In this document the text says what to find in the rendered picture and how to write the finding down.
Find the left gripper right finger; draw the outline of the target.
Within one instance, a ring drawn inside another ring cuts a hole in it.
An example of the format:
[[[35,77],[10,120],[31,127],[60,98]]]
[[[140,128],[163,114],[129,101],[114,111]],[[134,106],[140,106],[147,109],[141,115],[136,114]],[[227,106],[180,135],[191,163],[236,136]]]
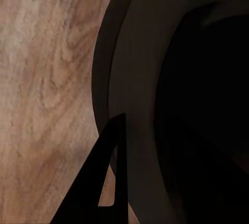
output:
[[[164,132],[188,224],[249,224],[249,174],[179,115]]]

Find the cauldron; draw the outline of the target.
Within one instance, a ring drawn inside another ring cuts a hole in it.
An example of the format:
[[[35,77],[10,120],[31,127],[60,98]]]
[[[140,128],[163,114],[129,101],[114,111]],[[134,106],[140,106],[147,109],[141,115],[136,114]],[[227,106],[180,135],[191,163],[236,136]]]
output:
[[[140,224],[188,224],[165,116],[185,118],[249,174],[249,0],[110,0],[91,92],[99,135],[126,114],[128,204]]]

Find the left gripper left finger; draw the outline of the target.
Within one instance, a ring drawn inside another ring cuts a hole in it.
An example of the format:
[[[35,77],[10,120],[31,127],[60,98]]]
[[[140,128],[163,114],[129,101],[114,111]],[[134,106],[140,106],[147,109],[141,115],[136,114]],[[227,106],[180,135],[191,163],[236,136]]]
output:
[[[114,204],[98,206],[116,146]],[[125,113],[107,122],[50,224],[129,224]]]

